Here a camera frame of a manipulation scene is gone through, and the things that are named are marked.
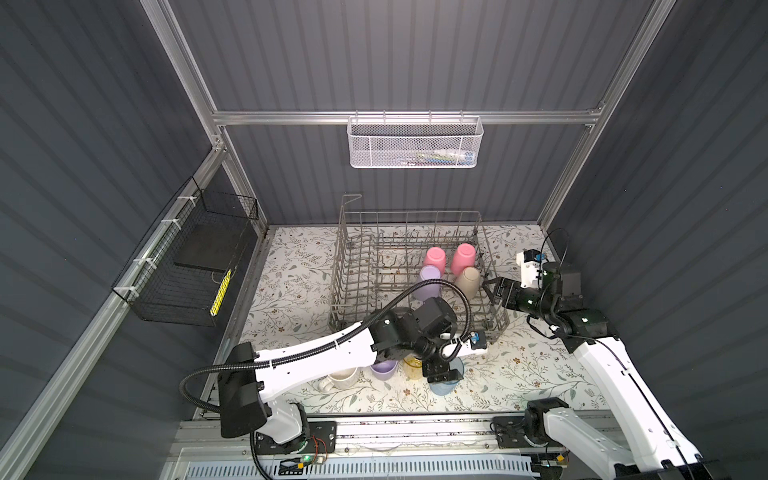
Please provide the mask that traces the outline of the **blue transparent cup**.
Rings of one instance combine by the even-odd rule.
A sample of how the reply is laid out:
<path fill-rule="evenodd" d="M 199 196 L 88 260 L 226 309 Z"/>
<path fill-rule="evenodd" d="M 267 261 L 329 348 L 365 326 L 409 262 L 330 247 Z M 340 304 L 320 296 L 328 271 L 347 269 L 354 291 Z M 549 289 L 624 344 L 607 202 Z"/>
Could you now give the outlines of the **blue transparent cup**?
<path fill-rule="evenodd" d="M 447 380 L 442 382 L 429 383 L 431 392 L 437 396 L 446 396 L 453 392 L 458 386 L 459 382 L 463 379 L 465 368 L 461 358 L 456 358 L 450 362 L 452 370 L 456 370 L 459 374 L 459 378 L 456 380 Z"/>

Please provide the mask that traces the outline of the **yellow transparent cup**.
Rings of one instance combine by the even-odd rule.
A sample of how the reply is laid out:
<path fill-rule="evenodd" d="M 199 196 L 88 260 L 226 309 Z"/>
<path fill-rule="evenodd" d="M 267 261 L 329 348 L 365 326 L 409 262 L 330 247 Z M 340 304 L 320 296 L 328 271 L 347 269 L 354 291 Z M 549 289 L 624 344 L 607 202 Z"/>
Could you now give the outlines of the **yellow transparent cup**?
<path fill-rule="evenodd" d="M 403 360 L 403 371 L 409 380 L 420 380 L 423 378 L 423 362 L 413 355 L 408 355 Z"/>

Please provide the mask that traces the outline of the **beige plastic cup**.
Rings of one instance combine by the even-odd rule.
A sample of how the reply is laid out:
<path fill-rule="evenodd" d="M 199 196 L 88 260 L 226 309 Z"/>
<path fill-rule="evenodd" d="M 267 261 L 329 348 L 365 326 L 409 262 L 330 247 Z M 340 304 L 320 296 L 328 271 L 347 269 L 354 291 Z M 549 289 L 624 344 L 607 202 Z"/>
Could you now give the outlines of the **beige plastic cup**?
<path fill-rule="evenodd" d="M 463 292 L 468 300 L 472 300 L 480 290 L 482 276 L 475 267 L 464 268 L 454 279 L 454 284 Z"/>

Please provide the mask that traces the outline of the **pink plastic cup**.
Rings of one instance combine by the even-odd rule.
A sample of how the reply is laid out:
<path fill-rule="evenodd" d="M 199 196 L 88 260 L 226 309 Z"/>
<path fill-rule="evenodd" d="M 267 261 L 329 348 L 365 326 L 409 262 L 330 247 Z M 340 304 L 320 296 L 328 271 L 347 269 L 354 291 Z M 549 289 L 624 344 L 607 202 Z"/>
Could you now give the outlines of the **pink plastic cup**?
<path fill-rule="evenodd" d="M 433 266 L 438 269 L 440 275 L 445 273 L 447 257 L 445 251 L 440 247 L 431 247 L 426 251 L 423 265 Z"/>
<path fill-rule="evenodd" d="M 475 265 L 477 256 L 476 247 L 470 243 L 461 243 L 454 251 L 451 261 L 451 272 L 458 277 L 462 271 Z"/>

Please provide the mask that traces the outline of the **white ceramic mug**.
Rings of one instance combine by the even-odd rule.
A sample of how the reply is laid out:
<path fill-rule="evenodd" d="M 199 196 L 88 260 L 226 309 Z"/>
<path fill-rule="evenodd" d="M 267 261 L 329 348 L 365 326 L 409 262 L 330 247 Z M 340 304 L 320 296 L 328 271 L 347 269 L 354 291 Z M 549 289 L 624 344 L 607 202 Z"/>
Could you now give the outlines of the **white ceramic mug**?
<path fill-rule="evenodd" d="M 331 373 L 318 381 L 317 387 L 321 392 L 332 389 L 344 390 L 354 386 L 360 378 L 360 368 L 348 368 Z"/>

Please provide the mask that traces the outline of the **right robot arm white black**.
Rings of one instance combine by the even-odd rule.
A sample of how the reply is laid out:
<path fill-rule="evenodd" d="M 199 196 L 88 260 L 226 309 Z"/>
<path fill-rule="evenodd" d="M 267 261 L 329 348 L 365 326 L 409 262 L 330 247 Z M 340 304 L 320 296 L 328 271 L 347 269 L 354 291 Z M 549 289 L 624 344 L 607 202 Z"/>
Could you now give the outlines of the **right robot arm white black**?
<path fill-rule="evenodd" d="M 548 339 L 560 340 L 603 394 L 626 443 L 620 445 L 583 420 L 565 401 L 531 400 L 522 422 L 525 439 L 545 448 L 557 443 L 601 479 L 726 479 L 718 460 L 707 460 L 674 424 L 634 367 L 615 328 L 600 311 L 562 293 L 563 280 L 543 271 L 532 286 L 486 280 L 489 299 L 543 320 Z"/>

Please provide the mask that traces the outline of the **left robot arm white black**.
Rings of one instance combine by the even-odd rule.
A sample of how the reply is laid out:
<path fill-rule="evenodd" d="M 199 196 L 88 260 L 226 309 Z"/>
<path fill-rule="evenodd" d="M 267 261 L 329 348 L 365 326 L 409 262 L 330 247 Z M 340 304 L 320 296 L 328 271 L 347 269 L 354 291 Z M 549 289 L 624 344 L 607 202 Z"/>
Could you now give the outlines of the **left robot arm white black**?
<path fill-rule="evenodd" d="M 259 352 L 249 343 L 237 346 L 226 363 L 195 372 L 216 375 L 215 404 L 189 391 L 193 374 L 180 381 L 179 391 L 197 408 L 218 414 L 222 437 L 261 434 L 286 445 L 309 435 L 304 408 L 283 397 L 294 388 L 409 355 L 421 360 L 429 382 L 458 381 L 463 376 L 451 368 L 451 361 L 486 351 L 484 333 L 473 327 L 467 296 L 449 281 L 431 279 L 408 287 L 362 321 L 320 339 Z"/>

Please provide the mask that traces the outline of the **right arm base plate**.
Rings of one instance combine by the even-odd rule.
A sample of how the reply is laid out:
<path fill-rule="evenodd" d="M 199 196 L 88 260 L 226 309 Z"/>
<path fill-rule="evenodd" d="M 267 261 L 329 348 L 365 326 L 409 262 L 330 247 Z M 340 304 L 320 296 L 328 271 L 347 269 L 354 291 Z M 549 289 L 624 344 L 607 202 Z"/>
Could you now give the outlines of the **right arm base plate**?
<path fill-rule="evenodd" d="M 489 426 L 500 448 L 538 448 L 565 452 L 562 444 L 547 436 L 543 428 L 525 415 L 494 416 Z"/>

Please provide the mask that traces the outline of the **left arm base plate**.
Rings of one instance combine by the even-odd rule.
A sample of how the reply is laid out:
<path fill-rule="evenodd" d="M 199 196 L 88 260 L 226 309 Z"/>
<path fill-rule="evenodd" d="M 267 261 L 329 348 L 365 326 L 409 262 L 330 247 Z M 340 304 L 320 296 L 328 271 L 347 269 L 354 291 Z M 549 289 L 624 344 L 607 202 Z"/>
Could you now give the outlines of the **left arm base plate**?
<path fill-rule="evenodd" d="M 338 436 L 338 423 L 335 421 L 310 421 L 306 434 L 278 445 L 271 437 L 256 434 L 256 452 L 258 455 L 319 454 L 334 453 Z"/>

